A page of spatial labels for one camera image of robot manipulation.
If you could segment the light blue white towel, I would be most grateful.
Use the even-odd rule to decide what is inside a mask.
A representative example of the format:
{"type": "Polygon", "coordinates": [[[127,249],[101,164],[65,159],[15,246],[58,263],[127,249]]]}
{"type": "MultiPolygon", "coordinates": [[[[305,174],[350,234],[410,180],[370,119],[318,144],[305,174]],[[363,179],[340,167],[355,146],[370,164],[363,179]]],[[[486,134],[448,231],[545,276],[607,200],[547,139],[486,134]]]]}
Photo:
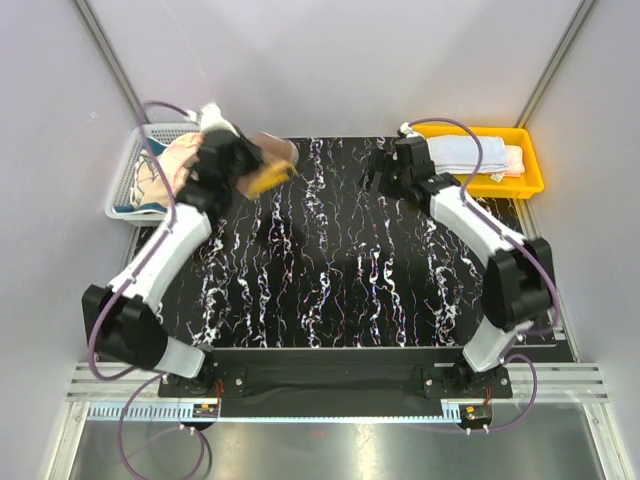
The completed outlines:
{"type": "MultiPolygon", "coordinates": [[[[483,157],[478,172],[492,174],[507,168],[507,153],[500,137],[478,138],[483,157]]],[[[444,135],[427,138],[430,158],[437,174],[471,174],[478,164],[479,150],[471,136],[444,135]]]]}

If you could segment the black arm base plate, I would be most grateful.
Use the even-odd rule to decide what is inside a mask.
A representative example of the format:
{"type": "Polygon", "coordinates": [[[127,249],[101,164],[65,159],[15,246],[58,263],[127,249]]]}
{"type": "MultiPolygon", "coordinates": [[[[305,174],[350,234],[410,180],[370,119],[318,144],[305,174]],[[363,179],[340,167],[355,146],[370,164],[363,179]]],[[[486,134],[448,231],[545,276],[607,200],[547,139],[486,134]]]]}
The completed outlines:
{"type": "Polygon", "coordinates": [[[216,392],[247,398],[277,390],[330,392],[387,390],[429,399],[509,399],[513,396],[502,366],[474,373],[457,347],[362,349],[217,349],[213,372],[198,386],[172,376],[159,387],[161,397],[196,398],[216,392]]]}

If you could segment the brown towel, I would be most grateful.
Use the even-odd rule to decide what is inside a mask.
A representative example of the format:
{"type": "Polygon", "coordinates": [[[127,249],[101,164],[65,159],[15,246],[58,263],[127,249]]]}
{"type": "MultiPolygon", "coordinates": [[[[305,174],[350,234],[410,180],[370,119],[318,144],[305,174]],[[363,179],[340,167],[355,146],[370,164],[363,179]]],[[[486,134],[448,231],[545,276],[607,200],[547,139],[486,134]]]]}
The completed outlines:
{"type": "Polygon", "coordinates": [[[296,145],[287,139],[260,132],[250,138],[259,149],[259,168],[239,178],[236,190],[250,200],[257,199],[296,174],[299,151],[296,145]]]}

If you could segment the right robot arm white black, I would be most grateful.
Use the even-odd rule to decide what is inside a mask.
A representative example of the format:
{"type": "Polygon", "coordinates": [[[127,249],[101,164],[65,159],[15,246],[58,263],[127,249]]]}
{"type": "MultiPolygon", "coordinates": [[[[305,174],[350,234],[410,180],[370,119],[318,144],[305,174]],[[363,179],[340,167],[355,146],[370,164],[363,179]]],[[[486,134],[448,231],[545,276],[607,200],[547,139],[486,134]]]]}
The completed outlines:
{"type": "Polygon", "coordinates": [[[517,338],[541,334],[537,320],[557,314],[550,244],[527,239],[483,210],[467,181],[436,170],[427,139],[413,122],[402,124],[393,151],[372,154],[361,187],[401,200],[451,230],[482,263],[482,321],[444,378],[476,396],[495,378],[517,338]]]}

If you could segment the pink rabbit towel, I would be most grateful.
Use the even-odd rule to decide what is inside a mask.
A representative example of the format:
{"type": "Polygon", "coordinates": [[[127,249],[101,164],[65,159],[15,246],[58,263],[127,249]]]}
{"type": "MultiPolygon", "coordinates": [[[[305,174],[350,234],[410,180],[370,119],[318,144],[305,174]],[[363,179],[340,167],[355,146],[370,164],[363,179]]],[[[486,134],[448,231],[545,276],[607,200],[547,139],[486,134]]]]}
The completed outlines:
{"type": "Polygon", "coordinates": [[[523,150],[519,146],[507,145],[507,168],[504,171],[492,173],[490,178],[501,182],[504,178],[518,178],[525,172],[523,150]]]}

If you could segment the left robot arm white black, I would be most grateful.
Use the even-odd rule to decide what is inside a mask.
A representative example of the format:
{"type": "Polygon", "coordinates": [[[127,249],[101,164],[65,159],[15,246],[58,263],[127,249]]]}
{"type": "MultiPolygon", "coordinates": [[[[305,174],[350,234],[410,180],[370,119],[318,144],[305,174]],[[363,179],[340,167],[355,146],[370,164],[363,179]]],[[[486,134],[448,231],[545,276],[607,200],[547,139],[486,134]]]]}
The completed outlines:
{"type": "Polygon", "coordinates": [[[259,150],[210,102],[187,113],[203,135],[195,172],[177,193],[151,239],[108,285],[91,285],[82,296],[89,367],[102,381],[97,358],[181,377],[196,396],[215,386],[216,372],[204,351],[168,335],[157,313],[164,294],[193,252],[229,211],[236,185],[262,165],[259,150]]]}

